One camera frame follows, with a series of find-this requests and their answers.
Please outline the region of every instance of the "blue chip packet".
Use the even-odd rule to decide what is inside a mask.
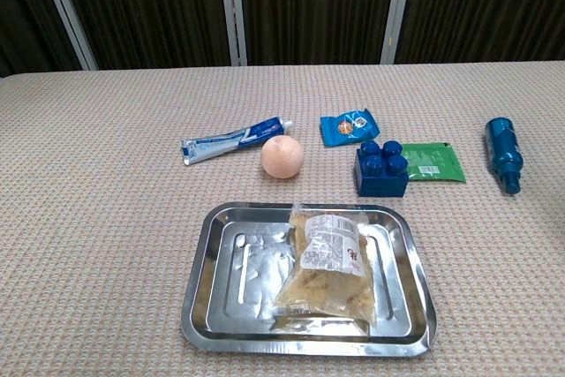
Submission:
[[[371,140],[380,132],[368,109],[353,110],[339,117],[322,117],[320,128],[324,145],[328,147]]]

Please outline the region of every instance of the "blue lego block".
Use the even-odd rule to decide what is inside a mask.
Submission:
[[[388,141],[382,149],[366,141],[355,156],[355,182],[359,196],[388,198],[404,196],[408,184],[408,161],[400,155],[403,147]]]

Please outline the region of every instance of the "bottle cap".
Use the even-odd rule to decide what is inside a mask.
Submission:
[[[518,179],[520,173],[516,171],[508,171],[502,174],[502,183],[504,184],[504,192],[508,194],[520,193],[520,183]]]

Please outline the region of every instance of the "blue bottle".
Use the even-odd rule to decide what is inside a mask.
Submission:
[[[491,119],[486,124],[485,133],[489,163],[500,177],[504,192],[508,194],[520,192],[518,180],[524,159],[520,155],[512,121],[502,117]]]

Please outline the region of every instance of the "toothpaste cap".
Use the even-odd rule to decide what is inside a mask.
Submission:
[[[292,126],[292,121],[282,121],[282,128],[284,129],[284,133],[286,134],[286,132],[289,130],[289,128],[291,128]]]

